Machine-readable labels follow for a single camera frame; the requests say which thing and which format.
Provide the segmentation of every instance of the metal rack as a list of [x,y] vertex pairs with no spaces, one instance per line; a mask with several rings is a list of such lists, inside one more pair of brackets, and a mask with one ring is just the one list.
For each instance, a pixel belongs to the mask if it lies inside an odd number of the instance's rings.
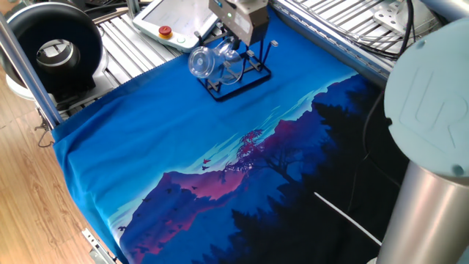
[[[277,46],[278,43],[275,40],[270,41],[267,45],[267,50],[264,53],[264,40],[261,40],[259,44],[259,58],[256,56],[254,51],[250,49],[251,47],[246,46],[245,52],[240,54],[240,57],[243,60],[243,71],[240,74],[239,81],[235,84],[227,86],[223,85],[219,81],[213,83],[207,78],[197,78],[197,80],[212,95],[215,100],[225,100],[226,98],[233,96],[239,92],[242,92],[243,90],[249,89],[257,84],[260,84],[271,77],[272,72],[265,65],[265,61],[269,56],[270,49],[272,47]],[[232,76],[236,77],[236,73],[233,73],[232,71],[229,72],[232,74]]]
[[[400,37],[394,37],[392,31],[373,20],[374,13],[378,10],[386,11],[391,1],[270,0],[270,3],[286,24],[360,74],[381,87],[385,86],[395,61],[363,50],[354,44],[352,38],[338,31],[373,37],[373,41],[357,42],[381,51],[398,52],[402,45]],[[439,29],[440,25],[436,21],[434,23],[432,30]]]

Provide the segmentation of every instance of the pine tree silhouette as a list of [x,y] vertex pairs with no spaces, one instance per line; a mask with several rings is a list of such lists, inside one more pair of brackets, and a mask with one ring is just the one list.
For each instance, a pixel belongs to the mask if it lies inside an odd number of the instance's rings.
[[224,171],[239,170],[247,172],[255,169],[271,168],[288,183],[300,186],[287,172],[288,166],[299,160],[295,158],[298,148],[285,144],[293,140],[291,131],[276,131],[263,142],[259,141],[262,130],[254,130],[247,133],[240,140],[241,147],[237,151],[238,161],[235,164],[228,163]]
[[[280,159],[278,154],[283,150],[291,149],[302,153],[302,162],[314,164],[314,167],[302,174],[301,181],[288,180],[279,186],[280,200],[267,198],[270,211],[247,214],[233,210],[232,218],[239,231],[229,236],[231,247],[228,249],[212,248],[213,259],[218,263],[243,264],[353,264],[366,263],[376,257],[378,245],[318,199],[314,192],[343,211],[349,208],[352,192],[355,192],[349,216],[378,239],[383,238],[398,190],[373,166],[362,162],[365,153],[361,143],[366,115],[378,94],[379,91],[366,88],[347,92],[349,109],[313,103],[312,111],[317,111],[323,118],[322,124],[328,127],[327,136],[316,145],[297,146],[288,140],[304,135],[300,131],[290,131],[289,137],[281,141],[283,144],[270,145],[270,157],[276,154],[272,161]],[[257,137],[252,137],[254,144],[246,145],[247,153],[265,151],[265,143],[257,142]],[[321,149],[323,157],[317,154],[317,148]],[[260,153],[256,153],[257,157],[247,155],[255,159],[244,166],[265,166],[278,172],[267,162],[269,158]],[[293,157],[295,155],[289,156],[291,160],[295,159]],[[241,169],[243,165],[229,166]]]

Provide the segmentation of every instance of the mountain print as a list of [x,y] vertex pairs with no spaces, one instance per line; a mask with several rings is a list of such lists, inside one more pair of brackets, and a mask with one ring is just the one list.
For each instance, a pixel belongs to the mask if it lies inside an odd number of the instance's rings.
[[380,92],[353,76],[316,95],[296,120],[279,120],[273,133],[241,136],[223,169],[202,157],[197,174],[164,173],[117,230],[124,254],[131,263],[192,264],[376,257],[379,246],[315,193],[383,239],[405,167],[383,174],[363,151],[363,124]]

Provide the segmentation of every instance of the black cable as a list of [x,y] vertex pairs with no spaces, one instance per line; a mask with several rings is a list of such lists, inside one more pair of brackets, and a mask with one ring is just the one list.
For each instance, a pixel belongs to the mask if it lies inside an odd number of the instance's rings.
[[407,48],[407,44],[409,43],[409,38],[410,38],[410,30],[412,30],[413,27],[413,4],[412,0],[407,0],[407,25],[405,28],[405,35],[404,35],[404,40],[402,41],[402,47],[401,50],[399,51],[399,56],[401,56],[405,49]]
[[392,59],[392,60],[397,60],[399,58],[398,54],[392,53],[392,52],[387,52],[387,51],[381,51],[380,49],[373,48],[370,45],[366,45],[363,43],[358,43],[358,42],[353,42],[355,45],[357,45],[359,48],[362,48],[365,51],[368,51],[371,54],[375,54],[378,56],[381,56],[386,59]]
[[[140,7],[145,7],[148,4],[149,4],[148,2],[139,3],[139,6]],[[106,5],[106,6],[102,6],[102,7],[94,7],[92,9],[85,10],[84,12],[85,12],[85,14],[89,15],[92,12],[106,11],[106,10],[111,10],[111,9],[115,9],[115,8],[120,8],[120,7],[127,7],[127,3],[110,4],[110,5]]]
[[[380,132],[378,133],[378,136],[380,136],[383,131],[384,131],[384,128],[385,127],[382,127],[380,129]],[[378,170],[378,172],[380,172],[382,175],[384,175],[390,182],[392,182],[395,186],[397,186],[397,188],[400,188],[401,185],[395,180],[393,179],[391,176],[389,176],[389,174],[387,174],[386,172],[384,172],[379,166],[378,164],[376,163],[376,161],[374,161],[374,159],[372,158],[371,156],[372,154],[372,150],[370,149],[369,151],[366,151],[366,155],[361,159],[360,162],[358,162],[357,166],[355,167],[355,172],[353,173],[353,184],[352,184],[352,193],[350,194],[350,201],[349,201],[349,205],[347,207],[347,213],[350,212],[350,209],[352,208],[352,204],[353,204],[353,197],[355,195],[355,187],[356,187],[356,182],[357,182],[357,176],[358,176],[358,169],[360,168],[361,164],[363,164],[367,159],[372,163],[372,165],[375,167],[375,169]]]
[[384,92],[381,92],[376,101],[374,102],[372,108],[368,112],[368,116],[366,117],[365,120],[365,125],[363,126],[363,133],[361,135],[361,142],[363,144],[363,150],[365,150],[365,154],[369,153],[368,145],[366,144],[366,131],[368,130],[368,124],[370,119],[372,118],[372,115],[378,105],[380,104],[381,100],[384,98]]

